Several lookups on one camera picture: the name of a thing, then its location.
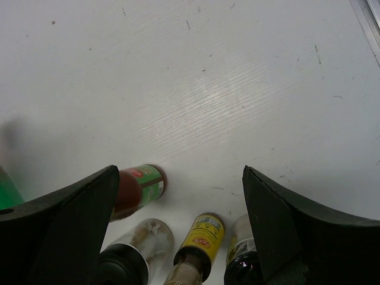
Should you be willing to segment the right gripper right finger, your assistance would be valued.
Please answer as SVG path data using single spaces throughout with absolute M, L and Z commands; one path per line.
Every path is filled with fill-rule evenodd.
M 312 201 L 249 166 L 242 182 L 267 284 L 379 283 L 379 221 Z

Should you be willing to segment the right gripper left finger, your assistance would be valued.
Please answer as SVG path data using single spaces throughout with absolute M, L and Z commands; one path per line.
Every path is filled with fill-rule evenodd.
M 1 210 L 1 284 L 90 284 L 118 186 L 110 165 Z

